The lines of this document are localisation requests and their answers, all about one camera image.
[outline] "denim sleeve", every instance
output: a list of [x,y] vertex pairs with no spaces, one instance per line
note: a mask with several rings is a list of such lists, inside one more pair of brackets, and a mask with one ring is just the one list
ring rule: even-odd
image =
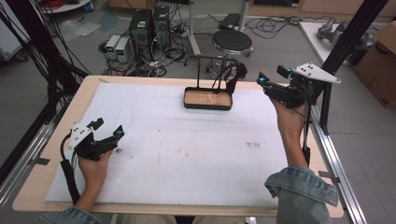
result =
[[77,207],[71,207],[62,213],[49,213],[41,215],[38,219],[43,219],[53,224],[100,224],[100,221],[89,213]]
[[288,167],[265,181],[278,198],[276,223],[332,223],[325,203],[336,206],[336,187],[304,167]]

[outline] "hand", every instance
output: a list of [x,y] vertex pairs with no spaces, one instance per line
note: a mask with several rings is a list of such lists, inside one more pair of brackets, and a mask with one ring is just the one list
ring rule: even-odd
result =
[[107,164],[112,152],[113,150],[110,150],[103,154],[99,161],[78,157],[78,166],[85,179],[85,190],[76,203],[76,207],[91,212],[96,198],[105,184]]
[[277,128],[282,137],[289,166],[308,167],[300,143],[305,106],[301,105],[291,110],[274,99],[270,100],[277,113]]

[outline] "desk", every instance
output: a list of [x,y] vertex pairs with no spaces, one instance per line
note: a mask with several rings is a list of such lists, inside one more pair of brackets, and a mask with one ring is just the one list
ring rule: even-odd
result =
[[[47,191],[61,160],[59,145],[68,134],[75,121],[81,120],[88,108],[96,89],[101,83],[131,83],[164,86],[195,86],[194,79],[146,78],[146,77],[86,77],[75,98],[66,110],[53,136],[41,154],[41,158],[50,159],[48,165],[36,165],[24,183],[13,207],[17,211],[62,211],[70,207],[71,203],[45,202]],[[211,86],[212,80],[202,80],[201,86]],[[237,89],[256,89],[261,87],[253,82],[238,82]],[[327,171],[320,157],[315,141],[310,134],[308,144],[312,149],[311,168]],[[329,207],[332,217],[341,217],[343,210]],[[165,214],[165,215],[194,215],[194,216],[242,216],[242,217],[274,217],[275,209],[264,209],[259,206],[205,206],[205,205],[150,205],[127,203],[100,203],[93,212],[99,213],[135,213],[135,214]]]

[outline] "desktop computer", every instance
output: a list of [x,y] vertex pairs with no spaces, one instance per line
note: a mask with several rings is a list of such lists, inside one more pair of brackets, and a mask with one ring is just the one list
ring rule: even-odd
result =
[[157,45],[163,49],[171,47],[169,6],[156,6],[153,15]]
[[153,46],[154,27],[150,9],[137,8],[134,10],[129,33],[136,59],[140,60],[143,57],[145,60],[153,61],[154,52],[151,50],[155,50],[155,46]]

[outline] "metal bracket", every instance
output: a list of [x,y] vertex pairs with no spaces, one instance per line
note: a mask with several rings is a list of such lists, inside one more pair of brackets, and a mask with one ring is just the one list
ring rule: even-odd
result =
[[331,82],[335,84],[341,83],[341,78],[334,77],[333,75],[324,71],[313,63],[305,63],[300,66],[294,67],[292,70],[293,72],[298,73],[303,77],[308,77],[319,81]]
[[68,148],[75,148],[82,140],[84,140],[92,130],[84,125],[75,123],[72,129],[72,135],[70,137],[70,143]]
[[320,177],[329,178],[334,184],[341,183],[340,177],[336,177],[329,172],[318,171]]

